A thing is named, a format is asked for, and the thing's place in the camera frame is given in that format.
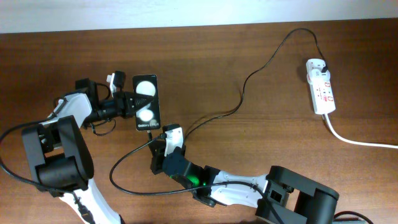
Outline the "black Samsung Galaxy phone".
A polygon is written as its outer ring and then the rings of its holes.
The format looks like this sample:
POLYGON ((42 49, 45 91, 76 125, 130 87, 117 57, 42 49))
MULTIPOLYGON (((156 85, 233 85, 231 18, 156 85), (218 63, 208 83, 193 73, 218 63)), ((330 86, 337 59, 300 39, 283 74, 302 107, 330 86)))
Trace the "black Samsung Galaxy phone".
POLYGON ((136 75, 132 78, 132 84, 136 129, 138 131, 159 129, 161 122, 157 76, 136 75))

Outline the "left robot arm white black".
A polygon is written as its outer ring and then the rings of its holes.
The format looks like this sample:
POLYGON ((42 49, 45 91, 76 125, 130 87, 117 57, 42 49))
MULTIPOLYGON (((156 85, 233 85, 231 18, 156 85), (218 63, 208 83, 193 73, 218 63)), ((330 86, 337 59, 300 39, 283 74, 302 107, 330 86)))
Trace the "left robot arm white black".
POLYGON ((98 96, 98 84, 88 78, 75 83, 45 120, 25 128, 22 141, 30 173, 38 190, 66 203, 83 223, 123 223, 106 202, 94 180, 94 163, 80 128, 115 117, 131 118, 149 106, 157 88, 142 81, 123 91, 122 80, 109 81, 108 95, 98 96))

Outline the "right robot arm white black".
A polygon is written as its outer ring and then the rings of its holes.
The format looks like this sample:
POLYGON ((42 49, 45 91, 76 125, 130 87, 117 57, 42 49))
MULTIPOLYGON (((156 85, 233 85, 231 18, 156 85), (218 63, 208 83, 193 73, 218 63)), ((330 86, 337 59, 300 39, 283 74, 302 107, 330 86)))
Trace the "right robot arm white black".
POLYGON ((338 192, 285 167, 272 166, 260 176, 238 176, 195 165, 185 158, 185 146, 168 152, 165 141, 155 141, 149 149, 154 174, 165 173, 209 207, 252 207, 267 223, 333 222, 338 192))

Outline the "white USB charger adapter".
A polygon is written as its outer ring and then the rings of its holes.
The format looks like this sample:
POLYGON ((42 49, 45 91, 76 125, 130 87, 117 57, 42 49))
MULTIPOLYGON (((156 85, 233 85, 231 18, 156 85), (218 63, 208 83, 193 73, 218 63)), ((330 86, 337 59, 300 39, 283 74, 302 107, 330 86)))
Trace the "white USB charger adapter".
POLYGON ((319 58, 311 58, 306 62, 307 81, 310 85, 316 82, 330 81, 330 71, 326 62, 319 58))

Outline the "white power strip red switches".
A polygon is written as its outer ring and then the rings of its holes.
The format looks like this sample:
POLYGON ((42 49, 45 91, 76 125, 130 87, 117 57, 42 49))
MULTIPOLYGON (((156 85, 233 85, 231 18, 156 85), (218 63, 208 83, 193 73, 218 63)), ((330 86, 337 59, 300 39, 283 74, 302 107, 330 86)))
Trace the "white power strip red switches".
POLYGON ((330 81, 314 81, 309 87, 315 114, 329 114, 336 110, 330 81))

